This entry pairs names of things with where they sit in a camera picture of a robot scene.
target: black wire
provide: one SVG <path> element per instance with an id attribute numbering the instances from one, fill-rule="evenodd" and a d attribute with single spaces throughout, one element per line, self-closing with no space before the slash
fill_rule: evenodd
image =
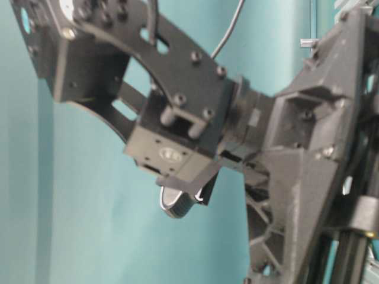
<path id="1" fill-rule="evenodd" d="M 224 35 L 224 37 L 221 39 L 220 43 L 218 44 L 218 46 L 216 47 L 216 49 L 213 51 L 211 57 L 213 59 L 216 58 L 216 56 L 218 55 L 218 53 L 221 51 L 221 49 L 224 47 L 224 45 L 226 44 L 227 40 L 229 39 L 229 37 L 231 36 L 233 30 L 235 29 L 235 26 L 237 24 L 237 20 L 239 18 L 239 15 L 241 13 L 241 10 L 243 8 L 243 4 L 245 3 L 245 0 L 240 0 L 239 3 L 238 3 L 238 6 L 237 6 L 237 9 L 236 9 L 236 12 L 233 16 L 233 19 L 229 25 L 229 28 L 227 29 L 226 31 L 226 34 Z"/>

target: teal background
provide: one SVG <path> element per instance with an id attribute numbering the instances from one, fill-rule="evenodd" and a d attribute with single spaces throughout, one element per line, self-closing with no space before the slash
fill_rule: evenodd
<path id="1" fill-rule="evenodd" d="M 208 52 L 236 5 L 160 1 Z M 310 37 L 310 15 L 309 1 L 246 1 L 217 61 L 253 88 L 278 92 L 309 53 L 299 41 Z M 0 16 L 0 282 L 241 283 L 249 262 L 242 176 L 223 169 L 208 208 L 168 218 L 154 177 L 122 154 L 118 137 L 83 110 L 52 102 L 8 1 Z M 138 66 L 126 80 L 148 91 Z"/>

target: screw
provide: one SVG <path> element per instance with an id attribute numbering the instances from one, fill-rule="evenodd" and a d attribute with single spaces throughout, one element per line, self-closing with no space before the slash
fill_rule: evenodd
<path id="1" fill-rule="evenodd" d="M 199 64 L 203 55 L 200 52 L 192 51 L 191 59 L 194 64 Z"/>
<path id="2" fill-rule="evenodd" d="M 203 111 L 203 117 L 204 117 L 206 120 L 211 120 L 211 119 L 214 117 L 214 111 L 213 111 L 213 109 L 210 109 L 210 108 L 204 108 L 204 111 Z"/>
<path id="3" fill-rule="evenodd" d="M 112 18 L 111 18 L 111 16 L 110 16 L 110 14 L 109 14 L 108 12 L 106 12 L 106 11 L 103 11 L 103 12 L 101 13 L 101 21 L 102 21 L 102 24 L 103 24 L 105 27 L 107 27 L 107 28 L 111 27 L 112 24 L 113 24 L 113 22 L 112 22 Z"/>
<path id="4" fill-rule="evenodd" d="M 62 36 L 68 40 L 74 40 L 76 35 L 75 31 L 71 28 L 63 28 L 62 29 Z"/>
<path id="5" fill-rule="evenodd" d="M 324 155 L 324 157 L 326 158 L 330 158 L 333 153 L 334 153 L 334 146 L 329 146 L 329 147 L 324 148 L 324 150 L 322 150 L 322 155 Z"/>
<path id="6" fill-rule="evenodd" d="M 178 106 L 178 107 L 182 107 L 185 105 L 185 103 L 187 102 L 187 98 L 185 95 L 183 95 L 182 93 L 178 93 L 174 96 L 174 103 Z"/>
<path id="7" fill-rule="evenodd" d="M 217 67 L 217 75 L 221 78 L 224 79 L 227 75 L 227 70 L 223 66 L 218 66 Z"/>
<path id="8" fill-rule="evenodd" d="M 128 17 L 128 12 L 126 10 L 125 4 L 120 3 L 117 8 L 117 18 L 120 21 L 125 21 Z"/>
<path id="9" fill-rule="evenodd" d="M 28 51 L 29 51 L 29 55 L 30 57 L 36 57 L 38 55 L 38 50 L 37 48 L 33 47 L 33 46 L 28 46 Z"/>
<path id="10" fill-rule="evenodd" d="M 38 24 L 33 19 L 29 19 L 29 26 L 32 33 L 35 33 L 38 29 Z"/>
<path id="11" fill-rule="evenodd" d="M 271 207 L 267 200 L 260 202 L 262 210 L 270 211 Z"/>

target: cylindrical joint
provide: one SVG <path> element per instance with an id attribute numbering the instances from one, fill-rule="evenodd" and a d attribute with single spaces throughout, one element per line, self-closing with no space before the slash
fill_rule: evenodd
<path id="1" fill-rule="evenodd" d="M 163 113 L 160 115 L 160 122 L 169 127 L 176 121 L 177 116 L 175 115 L 171 106 L 167 105 Z"/>
<path id="2" fill-rule="evenodd" d="M 188 130 L 188 136 L 192 139 L 198 139 L 200 135 L 204 132 L 207 124 L 196 124 L 194 123 L 191 128 Z"/>

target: cable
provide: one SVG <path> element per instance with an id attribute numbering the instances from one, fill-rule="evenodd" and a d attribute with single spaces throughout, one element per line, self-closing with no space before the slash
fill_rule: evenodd
<path id="1" fill-rule="evenodd" d="M 158 33 L 159 8 L 158 0 L 147 1 L 147 32 L 149 33 L 149 43 L 156 45 L 156 35 Z"/>
<path id="2" fill-rule="evenodd" d="M 238 6 L 237 6 L 237 10 L 236 10 L 236 12 L 235 12 L 235 14 L 233 16 L 233 19 L 232 19 L 232 22 L 230 23 L 229 28 L 226 31 L 226 34 L 224 35 L 223 39 L 221 40 L 221 42 L 218 44 L 218 46 L 216 47 L 216 49 L 214 50 L 214 52 L 211 55 L 211 57 L 213 59 L 216 58 L 216 56 L 218 55 L 218 53 L 220 52 L 220 50 L 226 44 L 226 42 L 229 39 L 230 35 L 232 34 L 233 30 L 235 29 L 238 17 L 239 17 L 239 15 L 241 13 L 241 10 L 242 10 L 242 7 L 243 7 L 244 3 L 245 3 L 245 0 L 240 0 L 239 1 Z"/>

